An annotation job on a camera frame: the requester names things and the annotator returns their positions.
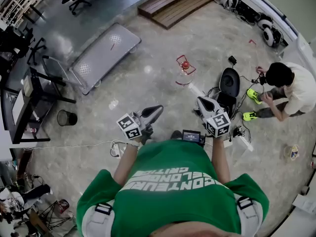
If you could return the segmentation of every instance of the black hair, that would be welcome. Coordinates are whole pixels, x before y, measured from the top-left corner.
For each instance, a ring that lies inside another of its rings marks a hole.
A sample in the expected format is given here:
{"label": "black hair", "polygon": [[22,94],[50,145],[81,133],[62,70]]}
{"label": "black hair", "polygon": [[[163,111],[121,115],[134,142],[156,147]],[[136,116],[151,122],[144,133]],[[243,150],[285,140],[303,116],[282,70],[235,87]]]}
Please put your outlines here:
{"label": "black hair", "polygon": [[281,62],[274,62],[270,65],[266,73],[266,81],[271,86],[282,87],[291,85],[293,82],[293,72]]}

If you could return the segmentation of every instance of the concrete floor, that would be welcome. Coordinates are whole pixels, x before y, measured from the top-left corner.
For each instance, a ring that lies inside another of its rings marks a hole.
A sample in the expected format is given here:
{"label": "concrete floor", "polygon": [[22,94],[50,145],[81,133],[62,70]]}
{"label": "concrete floor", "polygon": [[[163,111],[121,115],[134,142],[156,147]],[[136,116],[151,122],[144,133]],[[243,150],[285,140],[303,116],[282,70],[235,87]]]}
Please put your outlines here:
{"label": "concrete floor", "polygon": [[[82,32],[67,32],[60,39],[65,41],[68,35],[74,38],[77,34],[88,36],[91,34],[88,22],[84,24]],[[72,87],[65,89],[65,95],[75,98],[77,104],[59,103],[52,110],[45,126],[51,142],[45,146],[124,140],[116,120],[126,112],[157,104],[164,105],[165,109],[153,125],[154,139],[168,139],[176,129],[204,132],[202,121],[192,109],[199,92],[218,85],[221,72],[229,66],[229,56],[237,59],[235,69],[239,75],[248,79],[257,77],[256,66],[268,67],[277,60],[256,26],[239,21],[233,13],[215,3],[196,11],[168,31],[140,16],[126,26],[142,39],[137,51],[122,60],[89,95],[83,96]],[[250,39],[256,45],[248,43]],[[60,49],[61,53],[67,53],[70,46],[80,45],[75,40],[68,41],[60,42],[60,48],[65,48]],[[197,68],[192,84],[185,87],[175,83],[179,72],[176,58],[182,54]],[[241,78],[238,100],[249,86],[250,83]],[[253,88],[262,91],[260,85]],[[247,98],[240,110],[258,108]],[[78,123],[60,127],[56,121],[60,109],[77,113]],[[310,177],[312,171],[308,164],[316,141],[315,114],[313,111],[283,123],[275,118],[254,120],[246,124],[254,150],[246,150],[238,140],[233,140],[233,146],[226,149],[232,178],[248,173],[270,200],[270,211],[259,236],[266,236],[285,217],[296,194]],[[234,124],[241,124],[239,116]],[[299,145],[300,156],[289,162],[283,157],[283,149],[293,144]],[[78,199],[98,171],[105,168],[113,173],[118,162],[110,155],[110,144],[104,143],[95,147],[35,150],[29,170],[42,176],[57,198],[66,199],[75,212]]]}

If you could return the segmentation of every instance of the desk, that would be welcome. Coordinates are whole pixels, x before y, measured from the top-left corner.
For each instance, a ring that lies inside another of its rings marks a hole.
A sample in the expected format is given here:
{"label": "desk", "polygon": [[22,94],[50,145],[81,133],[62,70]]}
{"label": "desk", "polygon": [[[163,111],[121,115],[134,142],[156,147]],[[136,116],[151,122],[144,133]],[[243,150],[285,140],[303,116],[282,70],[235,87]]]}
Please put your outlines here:
{"label": "desk", "polygon": [[[1,111],[4,128],[9,131],[13,144],[50,141],[50,138],[41,128],[48,112],[57,100],[69,103],[76,103],[76,101],[61,95],[57,84],[65,86],[65,83],[59,79],[41,74],[31,67],[28,69],[26,76],[29,76],[31,79],[33,92],[27,97],[22,89],[24,103],[16,122],[14,122],[12,115],[14,102],[6,99],[6,91],[19,92],[8,88],[1,89]],[[36,132],[24,133],[27,126],[35,128]]]}

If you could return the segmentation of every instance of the wooden platform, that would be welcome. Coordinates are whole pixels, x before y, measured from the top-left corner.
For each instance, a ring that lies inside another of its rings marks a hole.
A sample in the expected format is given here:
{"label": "wooden platform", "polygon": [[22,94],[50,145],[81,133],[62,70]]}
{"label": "wooden platform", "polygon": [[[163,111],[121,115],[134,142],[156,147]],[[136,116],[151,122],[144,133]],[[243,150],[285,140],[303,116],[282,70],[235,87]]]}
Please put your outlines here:
{"label": "wooden platform", "polygon": [[138,7],[139,14],[170,29],[176,23],[213,0],[149,0]]}

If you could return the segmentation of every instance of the white t-shirt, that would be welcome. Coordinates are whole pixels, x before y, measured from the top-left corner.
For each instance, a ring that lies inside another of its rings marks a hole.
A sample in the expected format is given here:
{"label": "white t-shirt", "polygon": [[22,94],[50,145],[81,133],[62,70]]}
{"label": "white t-shirt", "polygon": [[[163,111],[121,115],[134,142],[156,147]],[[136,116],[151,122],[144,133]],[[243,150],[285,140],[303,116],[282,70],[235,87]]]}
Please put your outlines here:
{"label": "white t-shirt", "polygon": [[316,104],[316,81],[307,69],[295,63],[285,63],[295,74],[293,83],[284,87],[289,99],[284,111],[291,115],[298,111],[308,113]]}

